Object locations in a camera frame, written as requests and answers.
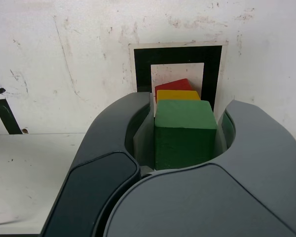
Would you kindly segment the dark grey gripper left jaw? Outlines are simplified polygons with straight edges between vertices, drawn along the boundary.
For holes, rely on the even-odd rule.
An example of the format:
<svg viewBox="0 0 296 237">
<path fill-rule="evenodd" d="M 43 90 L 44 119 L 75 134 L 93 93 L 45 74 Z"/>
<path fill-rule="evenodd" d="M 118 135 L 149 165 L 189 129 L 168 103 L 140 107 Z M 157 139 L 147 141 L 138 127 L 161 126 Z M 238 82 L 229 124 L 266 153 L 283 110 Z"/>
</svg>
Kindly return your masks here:
<svg viewBox="0 0 296 237">
<path fill-rule="evenodd" d="M 91 123 L 42 228 L 43 237 L 101 237 L 120 197 L 140 181 L 133 138 L 150 94 L 128 94 Z"/>
</svg>

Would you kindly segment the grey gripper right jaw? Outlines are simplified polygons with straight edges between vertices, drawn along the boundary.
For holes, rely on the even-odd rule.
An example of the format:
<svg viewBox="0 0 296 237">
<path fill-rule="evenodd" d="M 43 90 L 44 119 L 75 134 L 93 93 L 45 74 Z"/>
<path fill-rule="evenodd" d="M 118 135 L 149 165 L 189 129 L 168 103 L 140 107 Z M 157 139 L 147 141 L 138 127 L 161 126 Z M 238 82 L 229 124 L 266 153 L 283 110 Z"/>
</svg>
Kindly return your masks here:
<svg viewBox="0 0 296 237">
<path fill-rule="evenodd" d="M 106 237 L 296 237 L 296 140 L 258 106 L 230 102 L 230 147 L 149 176 L 114 207 Z"/>
</svg>

